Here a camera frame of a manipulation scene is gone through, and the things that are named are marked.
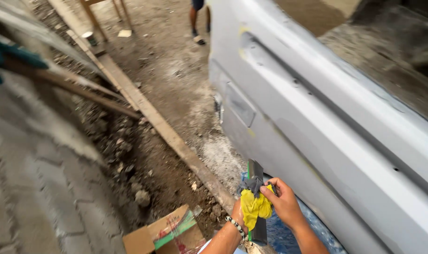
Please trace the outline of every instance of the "gray cloth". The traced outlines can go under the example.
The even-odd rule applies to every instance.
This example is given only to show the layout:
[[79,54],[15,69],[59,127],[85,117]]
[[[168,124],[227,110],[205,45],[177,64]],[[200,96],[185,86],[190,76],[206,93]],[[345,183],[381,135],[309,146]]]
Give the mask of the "gray cloth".
[[236,193],[241,195],[243,190],[251,190],[255,198],[260,197],[260,187],[264,185],[264,182],[259,179],[257,176],[254,176],[250,179],[245,179],[239,183]]

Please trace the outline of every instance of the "person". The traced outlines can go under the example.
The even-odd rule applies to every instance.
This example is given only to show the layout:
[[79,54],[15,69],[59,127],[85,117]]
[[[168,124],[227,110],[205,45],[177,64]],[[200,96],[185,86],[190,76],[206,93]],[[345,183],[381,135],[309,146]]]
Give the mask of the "person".
[[[293,190],[280,178],[272,178],[269,181],[277,186],[277,196],[264,186],[260,188],[260,191],[272,202],[279,218],[291,229],[296,237],[301,253],[329,254],[327,248],[310,228],[307,220],[305,220]],[[231,217],[241,226],[245,235],[247,235],[248,231],[244,225],[244,215],[242,214],[240,200],[237,200],[234,204]],[[226,222],[223,228],[204,246],[199,254],[238,253],[236,248],[241,240],[242,236],[239,230],[233,223]]]
[[[192,26],[192,38],[194,42],[199,45],[204,45],[205,41],[198,34],[195,24],[197,23],[197,12],[203,5],[205,5],[205,0],[192,0],[192,7],[189,12],[190,25]],[[206,7],[206,32],[211,32],[211,12],[209,7]]]

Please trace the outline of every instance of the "shorts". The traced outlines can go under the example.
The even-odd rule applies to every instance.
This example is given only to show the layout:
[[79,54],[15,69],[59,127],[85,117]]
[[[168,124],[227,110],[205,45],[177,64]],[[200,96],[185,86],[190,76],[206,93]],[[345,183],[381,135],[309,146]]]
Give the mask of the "shorts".
[[192,7],[199,11],[205,5],[205,0],[192,0]]

